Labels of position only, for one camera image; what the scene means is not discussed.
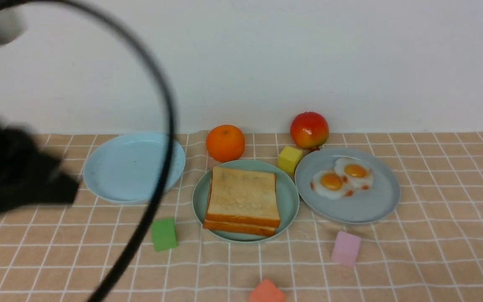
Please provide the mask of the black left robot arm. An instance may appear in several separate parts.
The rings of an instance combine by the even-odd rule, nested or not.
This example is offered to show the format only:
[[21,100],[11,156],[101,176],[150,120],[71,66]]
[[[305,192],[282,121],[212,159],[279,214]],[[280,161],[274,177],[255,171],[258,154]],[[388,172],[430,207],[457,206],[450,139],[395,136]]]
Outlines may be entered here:
[[[25,3],[0,0],[0,47],[24,32],[16,6]],[[27,130],[0,124],[0,214],[29,205],[73,205],[79,182],[61,165]]]

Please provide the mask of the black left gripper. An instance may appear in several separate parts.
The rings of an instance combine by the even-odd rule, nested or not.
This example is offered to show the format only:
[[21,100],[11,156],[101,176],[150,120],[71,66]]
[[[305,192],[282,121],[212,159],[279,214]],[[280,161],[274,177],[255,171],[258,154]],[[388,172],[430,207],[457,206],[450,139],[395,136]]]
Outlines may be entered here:
[[0,213],[29,205],[73,205],[79,189],[62,159],[20,128],[0,127]]

